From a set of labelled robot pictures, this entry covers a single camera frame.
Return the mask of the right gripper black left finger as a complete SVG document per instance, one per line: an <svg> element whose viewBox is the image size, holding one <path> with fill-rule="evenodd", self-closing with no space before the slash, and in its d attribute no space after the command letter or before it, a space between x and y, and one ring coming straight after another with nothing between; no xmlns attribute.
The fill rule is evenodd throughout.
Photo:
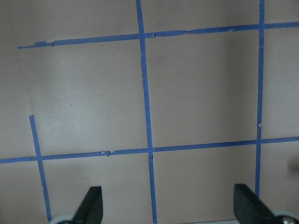
<svg viewBox="0 0 299 224"><path fill-rule="evenodd" d="M79 208L74 214L72 224L100 224L103 219L103 199L101 186L90 187Z"/></svg>

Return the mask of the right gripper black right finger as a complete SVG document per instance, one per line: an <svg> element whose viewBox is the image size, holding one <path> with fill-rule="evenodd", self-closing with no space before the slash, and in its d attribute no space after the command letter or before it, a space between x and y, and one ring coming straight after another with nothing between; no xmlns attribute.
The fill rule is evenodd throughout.
<svg viewBox="0 0 299 224"><path fill-rule="evenodd" d="M275 217L246 184L234 185L234 215L240 224L266 224Z"/></svg>

